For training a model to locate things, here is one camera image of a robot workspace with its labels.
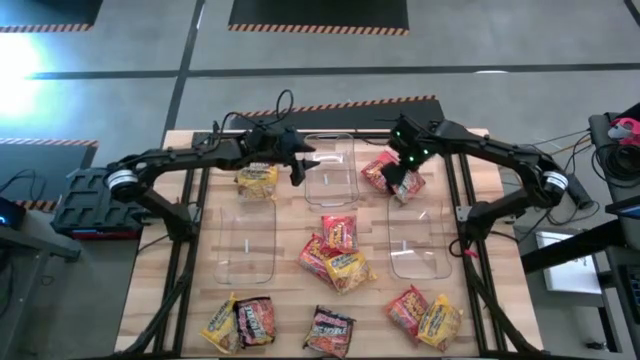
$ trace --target transparent bin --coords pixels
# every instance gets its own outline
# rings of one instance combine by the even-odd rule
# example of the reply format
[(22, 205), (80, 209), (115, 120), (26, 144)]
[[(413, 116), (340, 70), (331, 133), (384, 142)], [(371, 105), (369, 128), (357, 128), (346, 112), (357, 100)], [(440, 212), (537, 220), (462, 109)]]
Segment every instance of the transparent bin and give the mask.
[(220, 284), (261, 284), (273, 277), (276, 206), (271, 200), (236, 202), (220, 208), (214, 272)]
[(307, 170), (307, 202), (317, 208), (342, 208), (354, 204), (360, 192), (353, 137), (341, 133), (312, 134), (305, 141), (316, 148), (313, 153), (305, 153), (305, 159), (320, 162)]
[(391, 268), (402, 279), (444, 279), (451, 263), (442, 216), (442, 203), (416, 196), (402, 204), (388, 203)]

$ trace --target candy package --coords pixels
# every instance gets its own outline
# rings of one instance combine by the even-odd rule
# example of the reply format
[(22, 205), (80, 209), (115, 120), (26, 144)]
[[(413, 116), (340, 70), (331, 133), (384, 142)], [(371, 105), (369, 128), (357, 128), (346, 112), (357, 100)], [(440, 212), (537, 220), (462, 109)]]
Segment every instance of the candy package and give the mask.
[(411, 285), (409, 290), (395, 298), (385, 308), (387, 315), (396, 322), (409, 335), (412, 341), (418, 343), (416, 338), (418, 328), (424, 313), (427, 311), (427, 300)]
[(438, 295), (420, 322), (418, 339), (444, 352), (460, 330), (462, 312), (449, 305), (445, 295)]
[(355, 289), (364, 281), (377, 278), (360, 252), (332, 257), (325, 261), (325, 265), (329, 277), (340, 295)]
[(313, 325), (304, 340), (302, 348), (307, 346), (327, 354), (344, 359), (349, 352), (351, 333), (356, 321), (340, 315), (322, 306), (316, 306)]
[(303, 268), (333, 286), (331, 277), (329, 277), (329, 273), (327, 272), (325, 261), (337, 255), (340, 255), (339, 251), (327, 248), (324, 246), (324, 239), (322, 237), (312, 234), (311, 240), (300, 252), (298, 261)]
[(225, 354), (235, 353), (240, 344), (238, 324), (233, 311), (235, 303), (236, 298), (231, 293), (229, 300), (211, 318), (209, 325), (200, 331), (200, 335)]
[(418, 172), (409, 171), (400, 185), (387, 186), (387, 180), (382, 176), (382, 168), (390, 163), (397, 164), (398, 158), (389, 151), (383, 151), (374, 161), (365, 166), (361, 173), (378, 191), (396, 194), (401, 202), (407, 203), (420, 191), (425, 181)]
[(270, 297), (240, 300), (235, 305), (242, 347), (272, 343), (276, 339), (276, 320)]
[(273, 199), (278, 168), (266, 163), (251, 163), (236, 174), (240, 200)]
[(358, 251), (355, 216), (323, 216), (325, 245), (341, 253)]

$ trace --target concrete floor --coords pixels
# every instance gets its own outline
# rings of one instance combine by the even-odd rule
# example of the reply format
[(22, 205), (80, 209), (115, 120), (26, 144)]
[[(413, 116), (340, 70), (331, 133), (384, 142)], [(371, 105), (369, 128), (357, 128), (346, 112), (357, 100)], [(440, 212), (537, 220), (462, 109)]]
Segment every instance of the concrete floor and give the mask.
[[(105, 0), (87, 33), (0, 34), (1, 53), (9, 54), (0, 56), (0, 136), (98, 139), (94, 165), (103, 166), (160, 145), (173, 94), (181, 95), (181, 103), (169, 124), (208, 129), (230, 110), (272, 108), (279, 91), (290, 88), (298, 105), (435, 94), (448, 118), (528, 143), (586, 129), (589, 115), (624, 110), (640, 95), (640, 70), (189, 78), (184, 92), (176, 93), (184, 81), (178, 70), (189, 26), (198, 19), (193, 57), (183, 70), (640, 64), (640, 27), (622, 0), (408, 0), (407, 38), (228, 32), (232, 0), (205, 1), (201, 17), (194, 13), (198, 4)], [(148, 71), (156, 70), (175, 72), (149, 78), (155, 75)], [(113, 71), (121, 73), (96, 76)], [(43, 72), (54, 79), (22, 79)], [(77, 79), (64, 80), (69, 77)], [(591, 196), (606, 204), (611, 198), (589, 155), (578, 158), (576, 173)], [(505, 175), (505, 181), (513, 178)], [(564, 203), (554, 214), (561, 218), (570, 211)], [(531, 211), (518, 224), (531, 226), (539, 216)], [(589, 228), (608, 219), (599, 212), (572, 226)], [(51, 262), (47, 273), (56, 281), (40, 291), (21, 346), (25, 359), (111, 353), (137, 244), (83, 246), (79, 263)], [(623, 354), (582, 347), (590, 338), (602, 340), (595, 310), (534, 305), (552, 353), (635, 358), (624, 334)], [(615, 322), (623, 325), (617, 314)]]

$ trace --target food packet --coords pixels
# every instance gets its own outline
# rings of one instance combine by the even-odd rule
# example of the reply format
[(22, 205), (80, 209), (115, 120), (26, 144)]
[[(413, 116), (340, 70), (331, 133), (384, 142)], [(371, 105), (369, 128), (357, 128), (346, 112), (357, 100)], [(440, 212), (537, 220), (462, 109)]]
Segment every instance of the food packet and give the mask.
[(326, 248), (322, 237), (312, 234), (311, 240), (300, 252), (298, 262), (303, 268), (333, 287), (333, 282), (327, 272), (325, 261), (339, 254), (340, 252), (335, 249)]
[(446, 295), (438, 295), (420, 322), (418, 339), (444, 352), (460, 330), (461, 317)]
[(209, 325), (200, 331), (200, 335), (225, 354), (234, 354), (240, 345), (238, 323), (233, 311), (236, 301), (231, 293), (229, 300), (211, 318)]
[(397, 164), (398, 158), (389, 151), (383, 151), (376, 160), (370, 162), (361, 173), (367, 181), (380, 192), (392, 192), (402, 203), (407, 203), (425, 185), (425, 181), (417, 171), (409, 171), (400, 185), (387, 186), (382, 176), (382, 168), (390, 163)]
[(235, 306), (243, 348), (272, 343), (276, 339), (273, 303), (268, 296), (240, 300)]
[(409, 338), (418, 343), (420, 340), (416, 336), (418, 336), (420, 321), (427, 311), (427, 307), (427, 300), (424, 299), (418, 289), (411, 285), (409, 290), (393, 299), (385, 310), (387, 315), (404, 329)]
[(236, 174), (240, 200), (273, 199), (278, 168), (267, 163), (251, 163)]
[(358, 251), (355, 216), (323, 216), (322, 229), (325, 245), (341, 253)]
[(302, 348), (307, 346), (318, 351), (344, 359), (349, 352), (351, 333), (356, 321), (350, 317), (335, 313), (322, 306), (316, 306), (313, 325), (304, 340)]
[(325, 261), (333, 285), (342, 295), (367, 280), (377, 279), (362, 253), (342, 254)]

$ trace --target hazard stripe tape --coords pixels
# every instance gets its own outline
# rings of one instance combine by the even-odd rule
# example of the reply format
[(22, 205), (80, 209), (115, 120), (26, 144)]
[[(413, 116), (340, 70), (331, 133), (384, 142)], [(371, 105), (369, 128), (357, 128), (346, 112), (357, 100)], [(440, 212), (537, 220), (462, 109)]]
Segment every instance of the hazard stripe tape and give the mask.
[(23, 207), (27, 210), (40, 210), (42, 212), (52, 212), (55, 210), (56, 206), (58, 206), (57, 201), (46, 201), (46, 200), (18, 200), (14, 201), (14, 203), (20, 207)]
[(369, 26), (324, 26), (324, 25), (263, 25), (233, 24), (229, 31), (241, 32), (288, 32), (305, 34), (346, 34), (346, 35), (393, 35), (407, 36), (409, 29), (382, 28)]
[[(416, 101), (426, 101), (426, 100), (435, 100), (435, 99), (436, 99), (435, 95), (408, 96), (408, 97), (356, 101), (356, 102), (338, 103), (338, 104), (301, 106), (301, 107), (292, 108), (291, 112), (298, 113), (298, 112), (309, 112), (309, 111), (318, 111), (318, 110), (343, 109), (343, 108), (351, 108), (351, 107), (362, 107), (362, 106), (383, 105), (383, 104), (398, 104), (398, 103), (405, 103), (405, 102), (416, 102)], [(270, 115), (274, 115), (275, 113), (276, 113), (275, 110), (262, 110), (262, 111), (241, 112), (239, 114), (242, 114), (243, 116), (246, 116), (246, 117), (259, 117), (259, 116), (270, 116)]]
[(74, 145), (74, 146), (91, 146), (97, 148), (98, 140), (47, 140), (47, 139), (13, 139), (0, 138), (0, 144), (10, 145)]
[(90, 24), (14, 25), (0, 26), (0, 33), (76, 32), (92, 28)]

